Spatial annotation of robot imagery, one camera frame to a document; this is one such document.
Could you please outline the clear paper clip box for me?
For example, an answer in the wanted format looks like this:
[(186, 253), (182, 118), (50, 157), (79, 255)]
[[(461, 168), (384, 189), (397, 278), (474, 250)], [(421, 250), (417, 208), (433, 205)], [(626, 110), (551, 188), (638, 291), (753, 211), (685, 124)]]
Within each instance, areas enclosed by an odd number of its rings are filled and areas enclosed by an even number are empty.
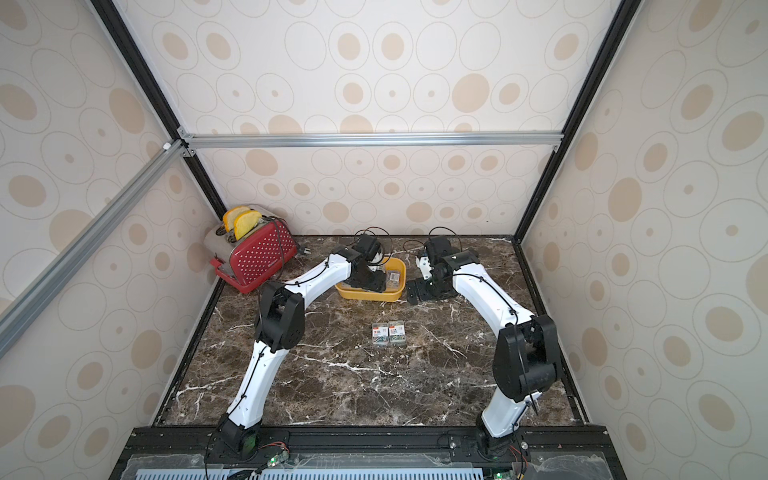
[(374, 323), (372, 325), (372, 343), (375, 347), (386, 347), (390, 344), (389, 325), (386, 323)]
[(407, 344), (405, 325), (403, 322), (392, 322), (388, 326), (389, 342), (392, 346)]

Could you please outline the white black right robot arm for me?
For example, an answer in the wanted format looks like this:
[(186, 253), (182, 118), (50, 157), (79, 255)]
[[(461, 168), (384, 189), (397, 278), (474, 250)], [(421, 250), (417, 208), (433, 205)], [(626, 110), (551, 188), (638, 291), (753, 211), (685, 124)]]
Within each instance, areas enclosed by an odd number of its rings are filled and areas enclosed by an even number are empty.
[(554, 321), (537, 315), (506, 293), (470, 251), (441, 258), (423, 255), (419, 276), (406, 283), (412, 304), (461, 296), (496, 337), (492, 374), (496, 390), (480, 415), (481, 438), (505, 439), (525, 412), (563, 375)]

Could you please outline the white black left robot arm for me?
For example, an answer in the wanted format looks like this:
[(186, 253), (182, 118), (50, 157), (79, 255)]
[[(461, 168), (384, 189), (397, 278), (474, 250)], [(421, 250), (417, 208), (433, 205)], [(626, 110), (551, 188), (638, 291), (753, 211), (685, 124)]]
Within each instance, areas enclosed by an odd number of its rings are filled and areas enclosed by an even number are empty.
[(216, 427), (230, 450), (243, 457), (255, 452), (268, 393), (282, 361), (305, 333), (306, 307), (342, 282), (382, 292), (386, 274), (378, 266), (384, 261), (382, 253), (342, 246), (294, 279), (263, 285), (253, 353), (237, 394)]

